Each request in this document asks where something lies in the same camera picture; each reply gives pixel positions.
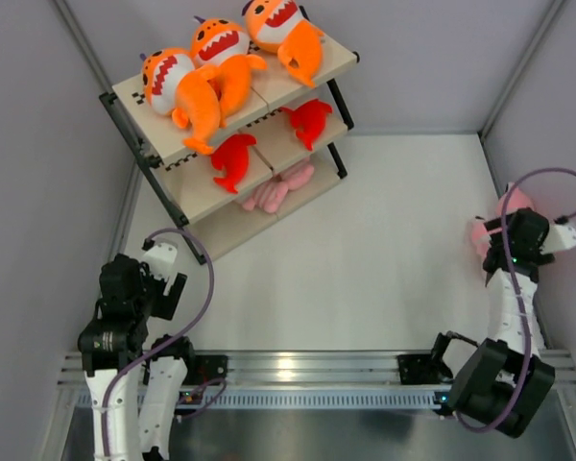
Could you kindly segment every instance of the shark mouth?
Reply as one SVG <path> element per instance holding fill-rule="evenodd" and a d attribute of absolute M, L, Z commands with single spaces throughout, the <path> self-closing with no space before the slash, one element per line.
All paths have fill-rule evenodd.
<path fill-rule="evenodd" d="M 275 9 L 273 14 L 269 16 L 269 19 L 265 21 L 269 27 L 279 27 L 288 19 L 290 19 L 293 14 L 298 10 L 297 4 L 294 0 L 283 0 Z"/>
<path fill-rule="evenodd" d="M 203 61 L 209 61 L 237 43 L 239 43 L 239 33 L 237 31 L 222 32 L 207 43 L 199 52 L 199 57 Z"/>
<path fill-rule="evenodd" d="M 164 79 L 166 79 L 169 70 L 177 64 L 177 58 L 175 55 L 169 56 L 164 61 L 162 61 L 156 68 L 154 72 L 154 86 L 152 86 L 152 94 L 160 95 L 162 94 L 162 85 L 164 84 Z"/>

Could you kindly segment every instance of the black metal shelf frame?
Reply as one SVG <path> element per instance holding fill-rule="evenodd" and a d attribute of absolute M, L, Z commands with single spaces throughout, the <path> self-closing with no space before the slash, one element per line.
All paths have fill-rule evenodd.
<path fill-rule="evenodd" d="M 302 11 L 303 16 L 305 16 L 306 19 L 309 19 L 305 8 L 300 7 L 300 10 Z M 356 52 L 354 52 L 354 54 L 356 55 L 356 61 L 359 62 L 360 56 Z M 353 129 L 354 121 L 352 120 L 348 105 L 344 100 L 344 96 L 342 95 L 337 82 L 335 79 L 332 79 L 329 80 L 326 84 L 328 85 L 328 89 L 330 90 L 333 100 L 335 101 L 337 110 L 341 114 L 344 123 L 348 127 L 348 130 Z M 162 206 L 164 206 L 164 209 L 169 214 L 169 217 L 175 226 L 179 229 L 183 229 L 188 226 L 188 224 L 190 224 L 188 217 L 185 215 L 185 213 L 183 213 L 181 208 L 167 196 L 156 175 L 154 174 L 153 170 L 160 167 L 161 165 L 159 158 L 157 156 L 145 157 L 143 155 L 143 138 L 133 134 L 129 129 L 128 121 L 126 118 L 128 115 L 126 115 L 126 111 L 123 108 L 116 106 L 115 103 L 118 98 L 115 93 L 105 92 L 100 95 L 100 100 L 103 103 L 103 107 L 107 111 L 108 116 L 113 121 L 113 124 L 115 127 L 117 127 L 117 130 L 122 135 L 126 141 L 126 144 L 131 150 L 132 155 L 134 156 L 134 160 L 136 161 L 136 165 L 138 166 L 139 170 L 141 170 L 141 173 L 150 184 L 157 197 L 160 199 Z M 337 175 L 340 179 L 345 178 L 348 175 L 348 171 L 346 170 L 344 161 L 342 160 L 339 151 L 335 146 L 335 143 L 331 142 L 326 147 L 328 148 L 331 156 L 333 157 L 333 161 L 337 166 Z M 188 245 L 188 248 L 191 250 L 192 254 L 196 257 L 197 261 L 199 261 L 200 264 L 204 264 L 204 256 L 196 249 L 194 244 L 185 237 L 183 239 L 185 240 L 185 243 Z"/>

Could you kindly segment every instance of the top shelf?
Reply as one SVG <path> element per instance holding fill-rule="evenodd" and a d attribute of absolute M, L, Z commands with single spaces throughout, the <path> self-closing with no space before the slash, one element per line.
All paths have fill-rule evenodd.
<path fill-rule="evenodd" d="M 356 64 L 356 55 L 329 36 L 323 39 L 323 49 L 321 70 L 314 79 L 316 85 L 334 79 Z M 248 102 L 239 112 L 227 119 L 227 127 L 218 130 L 211 139 L 211 144 L 219 144 L 238 129 L 311 89 L 294 81 L 275 55 L 255 48 L 252 51 L 264 57 L 268 69 L 262 72 L 254 71 L 253 92 Z M 114 85 L 113 90 L 132 120 L 154 146 L 165 166 L 185 158 L 190 153 L 181 143 L 189 136 L 189 130 L 180 130 L 170 117 L 162 117 L 152 110 L 145 102 L 140 74 Z"/>

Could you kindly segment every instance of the metallic floor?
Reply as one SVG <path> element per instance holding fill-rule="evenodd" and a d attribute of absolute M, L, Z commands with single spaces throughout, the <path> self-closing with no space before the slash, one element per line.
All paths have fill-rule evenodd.
<path fill-rule="evenodd" d="M 61 461 L 93 459 L 91 410 L 77 409 Z M 572 461 L 555 394 L 519 439 L 466 432 L 432 413 L 208 411 L 173 424 L 172 461 Z"/>

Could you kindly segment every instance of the plush toy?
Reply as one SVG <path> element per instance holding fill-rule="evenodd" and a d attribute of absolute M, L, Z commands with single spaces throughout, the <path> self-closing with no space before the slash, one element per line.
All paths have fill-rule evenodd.
<path fill-rule="evenodd" d="M 238 24 L 226 19 L 194 17 L 201 26 L 192 36 L 190 53 L 196 65 L 214 64 L 220 68 L 217 83 L 224 128 L 226 118 L 248 101 L 252 70 L 266 69 L 267 62 L 257 55 L 248 55 L 250 38 Z"/>
<path fill-rule="evenodd" d="M 316 86 L 324 32 L 305 19 L 294 0 L 251 0 L 243 9 L 252 41 L 277 58 L 296 80 Z"/>
<path fill-rule="evenodd" d="M 211 164 L 216 170 L 225 170 L 223 178 L 213 180 L 231 194 L 237 194 L 235 186 L 248 173 L 250 167 L 249 146 L 256 144 L 256 138 L 251 134 L 234 134 L 224 141 L 211 155 Z"/>
<path fill-rule="evenodd" d="M 192 124 L 192 137 L 183 144 L 203 155 L 213 148 L 207 143 L 220 127 L 220 104 L 209 80 L 219 74 L 215 65 L 195 69 L 189 52 L 167 48 L 143 61 L 145 99 L 161 115 L 171 115 L 173 123 L 185 129 Z"/>
<path fill-rule="evenodd" d="M 312 99 L 295 110 L 281 109 L 290 116 L 290 124 L 297 130 L 297 138 L 308 151 L 313 151 L 314 142 L 326 127 L 326 116 L 333 113 L 333 108 L 318 99 Z"/>
<path fill-rule="evenodd" d="M 254 189 L 252 195 L 242 204 L 242 207 L 246 211 L 253 211 L 258 206 L 263 211 L 273 214 L 277 212 L 279 206 L 286 198 L 288 190 L 289 187 L 286 182 L 271 178 Z"/>
<path fill-rule="evenodd" d="M 513 183 L 510 182 L 506 186 L 506 193 L 501 196 L 499 202 L 497 202 L 497 207 L 495 208 L 495 216 L 501 216 L 501 208 L 503 207 L 503 202 L 506 200 L 506 196 L 508 195 L 508 190 L 510 187 L 513 186 Z M 534 206 L 533 201 L 520 189 L 516 189 L 510 197 L 510 202 L 508 203 L 508 214 L 514 213 L 520 208 L 531 208 L 534 211 L 536 207 Z M 501 232 L 501 228 L 496 228 L 495 230 L 488 231 L 485 227 L 484 223 L 486 220 L 481 216 L 476 216 L 471 221 L 471 230 L 469 238 L 471 239 L 471 243 L 476 249 L 478 255 L 484 259 L 487 257 L 487 252 L 489 251 L 490 247 L 490 239 L 489 235 L 492 233 Z"/>
<path fill-rule="evenodd" d="M 305 158 L 282 171 L 279 178 L 288 184 L 289 190 L 298 190 L 311 180 L 314 171 L 314 165 L 309 162 L 309 158 Z"/>

